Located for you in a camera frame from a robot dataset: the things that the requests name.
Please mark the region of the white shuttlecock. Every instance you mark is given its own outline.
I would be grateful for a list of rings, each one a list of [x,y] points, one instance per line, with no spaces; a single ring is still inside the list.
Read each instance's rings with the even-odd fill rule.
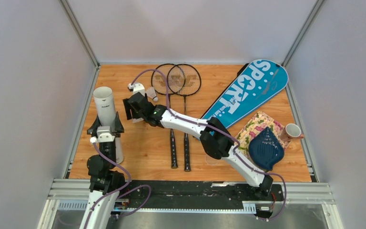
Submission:
[[[132,119],[133,123],[137,123],[137,122],[140,122],[140,121],[143,121],[143,118],[133,118]]]
[[[151,98],[154,102],[157,102],[158,96],[156,94],[155,88],[153,86],[149,87],[146,91],[146,95]]]

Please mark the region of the white shuttlecock tube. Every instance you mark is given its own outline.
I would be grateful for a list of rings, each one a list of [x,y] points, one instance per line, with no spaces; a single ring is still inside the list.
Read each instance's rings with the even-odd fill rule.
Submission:
[[[110,126],[112,133],[116,136],[113,142],[99,143],[99,149],[109,159],[120,164],[123,162],[124,156],[121,145],[121,134],[114,133],[114,120],[117,111],[113,91],[107,86],[98,87],[93,91],[93,98],[101,126]]]

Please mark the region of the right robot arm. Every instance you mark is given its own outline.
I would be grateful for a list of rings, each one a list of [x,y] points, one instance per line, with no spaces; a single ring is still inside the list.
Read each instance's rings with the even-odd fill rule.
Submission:
[[[239,141],[231,136],[218,118],[209,120],[183,115],[165,105],[153,105],[147,96],[135,93],[123,100],[127,119],[141,118],[153,127],[176,129],[198,138],[205,153],[216,160],[230,164],[247,184],[253,194],[264,200],[272,193],[272,177],[256,166],[239,151]]]

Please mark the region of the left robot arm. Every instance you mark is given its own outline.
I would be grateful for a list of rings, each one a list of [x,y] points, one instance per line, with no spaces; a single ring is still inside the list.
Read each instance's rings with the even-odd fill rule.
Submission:
[[[84,212],[81,229],[104,229],[114,210],[115,201],[125,195],[127,186],[124,174],[113,171],[117,153],[121,147],[117,146],[121,134],[124,133],[123,125],[116,112],[112,126],[102,126],[99,117],[96,117],[87,134],[93,137],[92,142],[104,155],[93,155],[87,160],[90,186],[88,205]]]

